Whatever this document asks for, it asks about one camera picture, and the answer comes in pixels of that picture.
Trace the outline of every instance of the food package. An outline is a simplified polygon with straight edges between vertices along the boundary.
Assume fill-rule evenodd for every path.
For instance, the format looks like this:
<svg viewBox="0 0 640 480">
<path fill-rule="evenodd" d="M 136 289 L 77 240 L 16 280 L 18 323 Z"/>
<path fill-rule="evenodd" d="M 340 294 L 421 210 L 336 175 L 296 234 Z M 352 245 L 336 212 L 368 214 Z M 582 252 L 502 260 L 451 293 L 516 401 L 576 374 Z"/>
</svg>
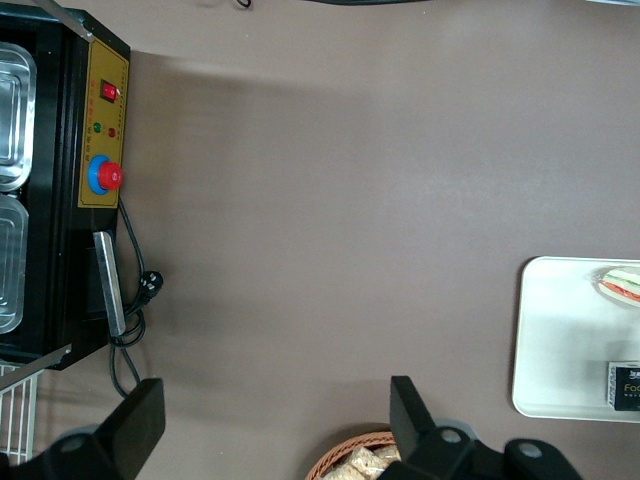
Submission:
<svg viewBox="0 0 640 480">
<path fill-rule="evenodd" d="M 598 289 L 606 296 L 640 307 L 640 269 L 613 268 L 597 278 Z"/>
<path fill-rule="evenodd" d="M 400 452 L 395 445 L 389 445 L 388 447 L 382 447 L 373 452 L 376 457 L 382 459 L 386 466 L 391 465 L 395 461 L 400 461 Z"/>
<path fill-rule="evenodd" d="M 607 400 L 619 412 L 640 409 L 640 362 L 609 362 Z"/>
<path fill-rule="evenodd" d="M 322 480 L 366 480 L 358 470 L 351 465 L 342 465 L 330 471 Z"/>
<path fill-rule="evenodd" d="M 347 465 L 354 467 L 367 480 L 376 480 L 388 467 L 388 464 L 384 460 L 364 447 L 354 450 L 351 455 L 349 455 Z"/>
</svg>

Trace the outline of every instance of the power cord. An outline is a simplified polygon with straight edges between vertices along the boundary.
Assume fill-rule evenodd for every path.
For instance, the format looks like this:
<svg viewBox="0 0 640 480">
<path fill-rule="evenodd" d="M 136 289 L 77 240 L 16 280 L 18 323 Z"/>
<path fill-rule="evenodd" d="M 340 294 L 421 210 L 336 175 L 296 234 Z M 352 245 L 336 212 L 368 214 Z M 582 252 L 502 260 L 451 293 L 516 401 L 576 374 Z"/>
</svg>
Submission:
<svg viewBox="0 0 640 480">
<path fill-rule="evenodd" d="M 426 0 L 308 0 L 316 3 L 326 3 L 327 5 L 342 5 L 342 6 L 355 6 L 355 5 L 390 5 L 396 3 L 412 3 L 412 2 L 424 2 Z"/>
<path fill-rule="evenodd" d="M 118 210 L 120 211 L 122 221 L 124 222 L 127 234 L 131 239 L 131 244 L 133 245 L 133 249 L 136 254 L 139 277 L 138 286 L 133 301 L 129 304 L 123 305 L 125 321 L 129 323 L 129 320 L 135 317 L 135 324 L 131 328 L 125 330 L 122 335 L 119 335 L 117 337 L 109 336 L 109 374 L 111 376 L 111 383 L 113 383 L 113 387 L 120 394 L 120 396 L 126 398 L 128 393 L 120 384 L 118 375 L 116 373 L 116 352 L 119 351 L 122 354 L 122 357 L 124 358 L 127 367 L 129 367 L 136 385 L 138 385 L 140 383 L 140 375 L 138 374 L 138 370 L 136 369 L 136 366 L 133 363 L 129 352 L 127 352 L 127 349 L 140 343 L 142 337 L 144 337 L 147 325 L 145 323 L 142 308 L 158 294 L 158 292 L 162 288 L 162 285 L 164 284 L 164 279 L 162 278 L 160 272 L 145 270 L 142 250 L 140 249 L 138 239 L 136 238 L 135 232 L 133 231 L 133 226 L 131 225 L 131 220 L 129 219 L 129 215 L 127 214 L 127 209 L 124 206 L 122 197 L 118 202 Z"/>
</svg>

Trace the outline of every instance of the wire rack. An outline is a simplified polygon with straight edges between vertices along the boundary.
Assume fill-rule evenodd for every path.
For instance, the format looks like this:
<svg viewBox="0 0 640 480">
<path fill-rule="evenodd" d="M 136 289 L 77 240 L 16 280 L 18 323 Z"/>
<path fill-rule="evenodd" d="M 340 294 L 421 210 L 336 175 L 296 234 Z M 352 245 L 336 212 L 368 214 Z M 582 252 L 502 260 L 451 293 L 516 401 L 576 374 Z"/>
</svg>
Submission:
<svg viewBox="0 0 640 480">
<path fill-rule="evenodd" d="M 22 365 L 0 363 L 0 377 Z M 0 452 L 18 465 L 33 455 L 38 377 L 42 370 L 0 391 Z"/>
</svg>

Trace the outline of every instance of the metal handle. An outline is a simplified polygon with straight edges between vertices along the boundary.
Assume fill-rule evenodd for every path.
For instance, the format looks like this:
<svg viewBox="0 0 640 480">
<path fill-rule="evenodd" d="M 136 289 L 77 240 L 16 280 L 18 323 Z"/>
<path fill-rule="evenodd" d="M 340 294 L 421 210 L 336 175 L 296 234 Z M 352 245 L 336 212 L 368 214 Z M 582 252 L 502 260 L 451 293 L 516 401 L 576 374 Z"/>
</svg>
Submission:
<svg viewBox="0 0 640 480">
<path fill-rule="evenodd" d="M 73 30 L 75 33 L 80 35 L 87 42 L 91 43 L 94 40 L 93 33 L 84 28 L 81 22 L 73 16 L 69 15 L 69 13 L 58 5 L 54 0 L 32 0 L 33 3 L 42 8 L 45 12 L 51 15 L 54 18 L 57 18 L 60 23 L 62 23 L 67 28 Z"/>
<path fill-rule="evenodd" d="M 59 348 L 44 357 L 40 357 L 33 362 L 27 363 L 26 365 L 14 370 L 13 372 L 7 373 L 0 377 L 0 398 L 2 398 L 2 394 L 6 391 L 13 388 L 18 383 L 22 382 L 26 378 L 31 375 L 35 375 L 40 370 L 44 370 L 51 365 L 55 365 L 60 363 L 62 357 L 64 357 L 67 353 L 71 353 L 71 344 Z"/>
<path fill-rule="evenodd" d="M 109 320 L 109 331 L 112 337 L 119 337 L 124 333 L 126 324 L 111 235 L 107 232 L 95 232 L 93 234 L 93 243 L 96 246 L 102 294 L 107 310 L 107 319 Z"/>
</svg>

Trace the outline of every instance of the black appliance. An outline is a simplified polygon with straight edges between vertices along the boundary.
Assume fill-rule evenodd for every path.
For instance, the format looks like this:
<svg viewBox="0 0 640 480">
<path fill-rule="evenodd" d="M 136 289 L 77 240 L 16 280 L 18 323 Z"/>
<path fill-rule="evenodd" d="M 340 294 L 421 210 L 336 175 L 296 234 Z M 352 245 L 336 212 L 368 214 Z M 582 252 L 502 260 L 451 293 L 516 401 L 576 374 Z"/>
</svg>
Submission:
<svg viewBox="0 0 640 480">
<path fill-rule="evenodd" d="M 29 215 L 23 313 L 0 358 L 29 363 L 71 344 L 60 370 L 108 341 L 92 233 L 116 231 L 130 59 L 91 15 L 66 12 L 91 41 L 40 8 L 0 4 L 0 42 L 37 70 L 31 173 L 10 192 Z"/>
</svg>

